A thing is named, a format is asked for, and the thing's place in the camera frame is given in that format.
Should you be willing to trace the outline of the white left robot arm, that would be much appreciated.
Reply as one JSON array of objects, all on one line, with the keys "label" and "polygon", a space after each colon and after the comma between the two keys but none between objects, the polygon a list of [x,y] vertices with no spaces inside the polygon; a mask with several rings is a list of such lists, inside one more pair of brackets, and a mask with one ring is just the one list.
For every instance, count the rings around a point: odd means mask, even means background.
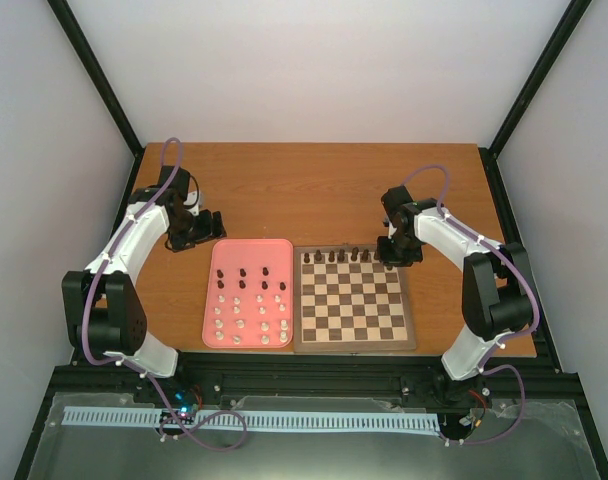
[{"label": "white left robot arm", "polygon": [[83,270],[67,272],[61,284],[72,346],[93,365],[127,365],[142,377],[157,377],[158,392],[174,403],[190,395],[192,378],[176,368],[178,351],[148,331],[136,283],[160,238],[179,253],[226,236],[221,213],[202,205],[195,177],[163,166],[156,184],[130,195],[123,220],[100,254]]}]

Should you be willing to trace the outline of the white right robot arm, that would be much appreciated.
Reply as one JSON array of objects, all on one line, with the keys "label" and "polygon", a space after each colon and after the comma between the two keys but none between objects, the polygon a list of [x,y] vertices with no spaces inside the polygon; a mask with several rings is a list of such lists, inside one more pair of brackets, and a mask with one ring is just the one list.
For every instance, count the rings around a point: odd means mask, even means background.
[{"label": "white right robot arm", "polygon": [[442,356],[455,381],[483,373],[485,364],[507,340],[537,329],[540,309],[530,262],[518,243],[501,244],[471,230],[434,198],[414,200],[396,186],[381,197],[388,234],[377,239],[377,254],[387,267],[410,267],[430,245],[462,272],[461,311],[465,326]]}]

